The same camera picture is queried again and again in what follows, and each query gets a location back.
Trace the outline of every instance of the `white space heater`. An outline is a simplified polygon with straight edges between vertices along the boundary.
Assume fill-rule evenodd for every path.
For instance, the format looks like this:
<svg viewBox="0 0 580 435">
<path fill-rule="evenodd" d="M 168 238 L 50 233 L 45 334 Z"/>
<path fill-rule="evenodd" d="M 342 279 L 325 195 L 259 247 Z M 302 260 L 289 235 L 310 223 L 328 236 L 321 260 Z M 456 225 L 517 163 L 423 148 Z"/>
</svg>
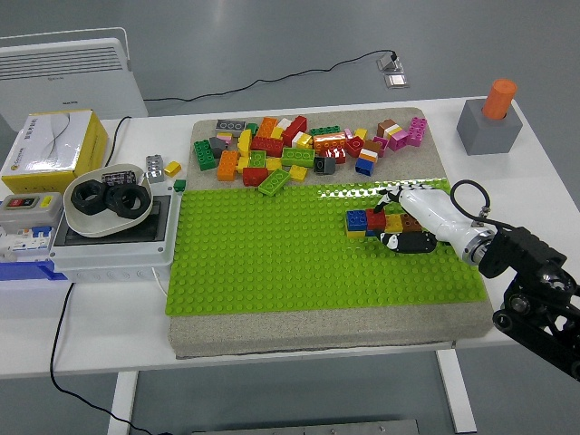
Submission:
<svg viewBox="0 0 580 435">
<path fill-rule="evenodd" d="M 0 115 L 14 131 L 30 113 L 74 109 L 102 120 L 148 116 L 118 39 L 0 48 Z"/>
</svg>

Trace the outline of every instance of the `white table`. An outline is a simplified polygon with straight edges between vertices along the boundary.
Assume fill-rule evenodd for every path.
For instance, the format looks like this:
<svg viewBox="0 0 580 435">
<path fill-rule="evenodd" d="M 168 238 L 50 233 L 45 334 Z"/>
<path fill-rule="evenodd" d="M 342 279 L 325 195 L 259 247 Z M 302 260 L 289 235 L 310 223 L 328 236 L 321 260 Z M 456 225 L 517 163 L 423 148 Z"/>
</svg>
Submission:
<svg viewBox="0 0 580 435">
<path fill-rule="evenodd" d="M 467 156 L 455 131 L 465 99 L 405 101 L 356 106 L 319 107 L 283 111 L 238 112 L 205 115 L 133 119 L 121 126 L 117 150 L 111 163 L 143 166 L 145 157 L 161 154 L 165 162 L 175 160 L 183 167 L 189 161 L 189 137 L 193 124 L 206 119 L 276 116 L 280 113 L 305 114 L 318 111 L 345 111 L 389 107 L 418 107 L 430 125 L 441 161 L 452 184 L 474 179 L 489 192 L 491 217 L 515 226 L 527 227 L 551 247 L 568 256 L 566 270 L 580 276 L 580 213 L 521 110 L 524 122 L 512 151 L 504 155 Z M 116 121 L 103 123 L 111 138 Z M 185 178 L 186 168 L 178 175 Z M 0 195 L 9 194 L 2 184 Z M 463 188 L 459 200 L 466 208 L 478 210 L 481 198 L 469 198 Z M 506 272 L 486 280 L 493 307 L 513 277 Z M 66 288 L 45 283 L 46 288 L 25 290 L 14 282 L 0 290 L 0 378 L 35 376 L 48 373 L 54 332 Z M 372 353 L 400 353 L 437 350 L 451 343 L 424 346 L 361 348 L 321 352 L 275 353 L 176 361 L 167 339 L 169 318 L 164 314 L 163 294 L 153 282 L 138 284 L 76 285 L 67 309 L 56 358 L 58 373 L 127 372 L 135 370 L 251 363 L 272 360 L 356 356 Z M 463 340 L 457 347 L 513 343 L 495 329 L 483 338 Z"/>
</svg>

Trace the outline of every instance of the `black hex nut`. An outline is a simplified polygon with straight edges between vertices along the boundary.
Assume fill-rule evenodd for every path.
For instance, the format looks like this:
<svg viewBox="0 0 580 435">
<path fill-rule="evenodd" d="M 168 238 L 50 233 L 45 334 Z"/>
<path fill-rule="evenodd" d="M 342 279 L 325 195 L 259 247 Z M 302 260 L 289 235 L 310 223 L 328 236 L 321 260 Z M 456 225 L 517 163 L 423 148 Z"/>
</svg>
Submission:
<svg viewBox="0 0 580 435">
<path fill-rule="evenodd" d="M 150 203 L 149 192 L 137 184 L 119 185 L 112 195 L 114 211 L 121 218 L 138 218 L 145 213 Z"/>
<path fill-rule="evenodd" d="M 106 184 L 96 179 L 88 179 L 74 187 L 71 202 L 81 213 L 96 215 L 107 208 L 104 201 L 106 190 Z"/>
</svg>

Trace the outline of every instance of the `black cable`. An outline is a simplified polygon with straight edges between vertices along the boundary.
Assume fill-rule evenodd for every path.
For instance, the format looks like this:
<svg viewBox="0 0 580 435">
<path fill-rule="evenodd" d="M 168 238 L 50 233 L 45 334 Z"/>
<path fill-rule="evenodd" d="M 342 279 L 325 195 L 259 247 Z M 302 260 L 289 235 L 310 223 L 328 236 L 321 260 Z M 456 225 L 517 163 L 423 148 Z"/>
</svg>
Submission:
<svg viewBox="0 0 580 435">
<path fill-rule="evenodd" d="M 481 222 L 483 224 L 490 224 L 490 225 L 493 225 L 493 226 L 498 227 L 498 228 L 515 229 L 511 225 L 506 224 L 504 222 L 499 222 L 498 220 L 474 216 L 474 215 L 470 214 L 468 211 L 466 211 L 462 206 L 460 206 L 459 203 L 457 202 L 457 200 L 455 199 L 455 191 L 457 190 L 457 188 L 459 186 L 462 186 L 464 184 L 469 184 L 470 186 L 473 186 L 474 188 L 479 190 L 479 192 L 481 192 L 481 194 L 483 195 L 483 198 L 485 199 L 485 208 L 489 208 L 491 206 L 491 200 L 489 198 L 489 194 L 483 188 L 483 186 L 481 186 L 478 182 L 473 181 L 472 179 L 462 179 L 453 185 L 453 187 L 451 188 L 451 192 L 449 193 L 449 197 L 451 198 L 451 204 L 453 204 L 455 206 L 455 208 L 459 211 L 459 213 L 461 213 L 463 216 L 470 218 L 471 220 L 474 220 L 476 222 Z"/>
<path fill-rule="evenodd" d="M 280 77 L 279 79 L 273 79 L 273 80 L 257 79 L 255 82 L 253 82 L 252 84 L 249 84 L 248 86 L 244 86 L 243 88 L 237 88 L 237 89 L 234 89 L 232 91 L 205 93 L 203 95 L 199 95 L 197 97 L 188 98 L 188 99 L 180 98 L 180 97 L 167 97 L 167 98 L 149 98 L 149 99 L 144 100 L 144 101 L 145 102 L 166 102 L 166 101 L 173 100 L 173 101 L 178 101 L 178 102 L 194 102 L 195 100 L 199 100 L 201 98 L 206 98 L 206 97 L 221 97 L 223 95 L 228 95 L 230 93 L 245 91 L 246 89 L 249 89 L 252 86 L 254 86 L 255 84 L 260 83 L 260 82 L 263 82 L 263 83 L 280 82 L 280 81 L 288 79 L 290 77 L 297 77 L 299 75 L 304 75 L 307 73 L 329 73 L 330 71 L 332 71 L 334 68 L 336 68 L 339 65 L 343 65 L 345 63 L 350 63 L 350 62 L 356 62 L 356 61 L 361 60 L 363 57 L 370 56 L 371 54 L 376 54 L 376 53 L 392 53 L 391 59 L 392 60 L 397 59 L 397 53 L 394 52 L 393 50 L 375 50 L 374 52 L 368 52 L 368 53 L 363 54 L 362 56 L 356 57 L 354 59 L 349 59 L 347 61 L 342 61 L 342 62 L 336 63 L 328 69 L 311 69 L 311 70 L 306 70 L 306 71 L 302 71 L 302 72 L 295 72 L 293 74 L 288 74 L 288 75 L 285 75 L 284 77 Z"/>
<path fill-rule="evenodd" d="M 141 432 L 145 432 L 145 433 L 147 433 L 149 435 L 153 435 L 148 430 L 142 429 L 142 428 L 138 428 L 137 426 L 133 425 L 133 423 L 131 423 L 130 421 L 124 420 L 124 419 L 121 419 L 121 418 L 117 417 L 111 411 L 105 410 L 104 408 L 101 408 L 100 406 L 93 405 L 92 403 L 90 403 L 89 401 L 87 401 L 86 399 L 84 399 L 79 394 L 77 394 L 75 392 L 72 392 L 72 391 L 65 390 L 64 388 L 62 388 L 56 382 L 56 379 L 54 378 L 54 356 L 56 355 L 56 345 L 58 344 L 58 336 L 61 333 L 61 326 L 63 325 L 64 313 L 66 312 L 66 305 L 68 305 L 68 303 L 69 303 L 69 297 L 71 296 L 71 292 L 73 291 L 73 287 L 74 287 L 74 283 L 71 284 L 71 286 L 69 287 L 68 292 L 66 293 L 66 297 L 64 298 L 63 311 L 61 312 L 61 318 L 58 321 L 58 326 L 56 328 L 56 336 L 54 337 L 53 352 L 51 353 L 51 365 L 50 365 L 51 381 L 53 382 L 54 388 L 56 388 L 59 392 L 63 392 L 64 394 L 68 394 L 70 396 L 73 396 L 73 397 L 77 398 L 79 401 L 82 401 L 83 403 L 89 405 L 91 408 L 94 408 L 95 410 L 103 411 L 103 412 L 109 414 L 116 421 L 121 421 L 123 423 L 129 424 L 129 426 L 131 426 L 134 430 L 140 430 Z"/>
<path fill-rule="evenodd" d="M 112 139 L 111 154 L 109 154 L 109 158 L 107 159 L 107 162 L 105 163 L 105 166 L 104 166 L 105 168 L 109 166 L 109 163 L 111 163 L 112 154 L 113 154 L 113 152 L 115 152 L 115 145 L 117 144 L 117 133 L 119 132 L 119 128 L 121 127 L 121 124 L 123 124 L 123 121 L 128 120 L 129 118 L 132 118 L 132 117 L 126 116 L 122 120 L 120 120 L 119 123 L 117 124 L 117 128 L 115 129 L 115 135 L 113 136 L 113 139 Z"/>
</svg>

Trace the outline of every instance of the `green lego brick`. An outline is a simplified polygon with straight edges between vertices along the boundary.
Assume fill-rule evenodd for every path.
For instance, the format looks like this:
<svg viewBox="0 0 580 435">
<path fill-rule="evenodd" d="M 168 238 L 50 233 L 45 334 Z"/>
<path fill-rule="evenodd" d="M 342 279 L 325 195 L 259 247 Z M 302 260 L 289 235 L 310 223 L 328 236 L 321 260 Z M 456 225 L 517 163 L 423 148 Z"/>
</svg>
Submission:
<svg viewBox="0 0 580 435">
<path fill-rule="evenodd" d="M 428 182 L 449 191 L 445 179 Z M 347 210 L 373 208 L 395 183 L 186 190 L 166 314 L 241 314 L 487 298 L 478 269 L 439 244 L 395 254 L 376 238 L 344 235 Z M 402 213 L 391 203 L 387 213 Z"/>
<path fill-rule="evenodd" d="M 249 168 L 265 168 L 266 167 L 266 152 L 265 151 L 250 151 Z"/>
<path fill-rule="evenodd" d="M 267 179 L 257 187 L 264 195 L 273 197 L 290 179 L 290 173 L 283 169 L 276 169 Z"/>
<path fill-rule="evenodd" d="M 209 140 L 194 142 L 193 149 L 196 152 L 201 170 L 213 169 L 217 166 L 216 159 L 214 158 L 213 152 L 211 152 Z"/>
<path fill-rule="evenodd" d="M 250 129 L 252 131 L 252 137 L 256 136 L 258 125 L 250 122 L 247 124 L 246 129 Z"/>
<path fill-rule="evenodd" d="M 185 190 L 186 180 L 184 179 L 176 179 L 175 183 L 173 183 L 173 190 L 176 192 L 182 192 Z"/>
<path fill-rule="evenodd" d="M 315 150 L 284 148 L 282 150 L 282 166 L 296 165 L 303 168 L 313 168 L 315 153 Z"/>
<path fill-rule="evenodd" d="M 322 127 L 321 129 L 310 129 L 311 136 L 318 136 L 320 134 L 338 133 L 341 128 L 338 125 L 332 127 Z"/>
</svg>

